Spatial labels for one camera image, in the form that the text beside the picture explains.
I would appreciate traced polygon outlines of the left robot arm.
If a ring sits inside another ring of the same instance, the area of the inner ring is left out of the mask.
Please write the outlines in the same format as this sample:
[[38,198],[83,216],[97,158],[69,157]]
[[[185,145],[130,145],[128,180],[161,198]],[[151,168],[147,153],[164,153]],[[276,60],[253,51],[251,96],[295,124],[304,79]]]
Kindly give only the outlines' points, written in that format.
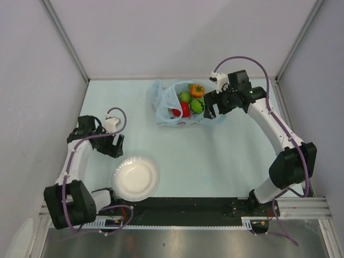
[[44,189],[44,200],[57,230],[95,221],[100,210],[108,215],[118,211],[119,202],[111,187],[94,190],[84,184],[92,151],[112,158],[123,155],[124,136],[116,135],[120,118],[106,114],[104,122],[90,115],[80,116],[67,137],[68,153],[56,182]]

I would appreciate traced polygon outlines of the light blue plastic bag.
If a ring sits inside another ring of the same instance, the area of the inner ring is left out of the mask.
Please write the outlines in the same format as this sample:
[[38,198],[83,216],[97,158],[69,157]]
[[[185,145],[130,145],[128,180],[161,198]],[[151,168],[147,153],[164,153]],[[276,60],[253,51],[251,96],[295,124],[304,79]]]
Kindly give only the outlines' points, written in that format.
[[190,111],[190,116],[183,118],[181,115],[174,115],[172,110],[181,111],[180,100],[178,94],[188,89],[189,84],[199,84],[205,87],[205,92],[208,93],[214,89],[208,83],[200,81],[175,81],[166,83],[162,80],[156,80],[149,93],[150,102],[155,109],[155,121],[159,126],[171,127],[186,127],[193,124],[202,124],[207,126],[217,126],[225,121],[226,116],[217,116],[214,119],[204,118],[204,113],[195,113]]

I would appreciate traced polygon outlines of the red bell pepper toy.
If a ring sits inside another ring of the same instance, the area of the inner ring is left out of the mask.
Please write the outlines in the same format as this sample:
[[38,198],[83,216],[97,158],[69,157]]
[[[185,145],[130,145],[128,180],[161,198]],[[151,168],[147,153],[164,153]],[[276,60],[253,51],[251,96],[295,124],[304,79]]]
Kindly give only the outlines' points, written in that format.
[[188,102],[180,102],[182,108],[182,118],[186,118],[190,116],[190,109]]

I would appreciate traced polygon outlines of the green watermelon toy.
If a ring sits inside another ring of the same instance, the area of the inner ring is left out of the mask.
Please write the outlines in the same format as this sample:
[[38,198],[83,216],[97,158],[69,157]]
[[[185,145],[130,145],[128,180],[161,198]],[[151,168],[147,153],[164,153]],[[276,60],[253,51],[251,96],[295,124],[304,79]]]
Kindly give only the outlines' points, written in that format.
[[194,98],[190,103],[191,110],[194,113],[202,113],[205,109],[205,103],[202,98]]

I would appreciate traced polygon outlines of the orange red tomato toy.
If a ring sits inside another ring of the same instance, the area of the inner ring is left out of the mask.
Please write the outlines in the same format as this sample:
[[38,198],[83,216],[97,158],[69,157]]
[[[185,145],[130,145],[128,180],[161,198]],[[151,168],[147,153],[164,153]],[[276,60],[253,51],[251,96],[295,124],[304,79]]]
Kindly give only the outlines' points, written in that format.
[[190,84],[189,89],[191,96],[194,98],[201,98],[205,94],[205,88],[199,84]]

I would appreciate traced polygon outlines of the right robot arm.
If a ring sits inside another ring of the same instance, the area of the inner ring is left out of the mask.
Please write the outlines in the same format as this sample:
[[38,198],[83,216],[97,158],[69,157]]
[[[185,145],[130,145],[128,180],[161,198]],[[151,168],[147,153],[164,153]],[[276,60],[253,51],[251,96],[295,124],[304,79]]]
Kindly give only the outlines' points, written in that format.
[[249,193],[243,208],[260,216],[268,206],[274,207],[274,199],[293,191],[292,186],[300,183],[304,184],[304,193],[296,195],[307,197],[317,155],[314,143],[306,143],[292,131],[271,106],[269,90],[252,87],[245,70],[228,75],[212,72],[210,81],[217,86],[204,95],[204,117],[214,119],[218,114],[242,109],[259,125],[276,154],[268,178]]

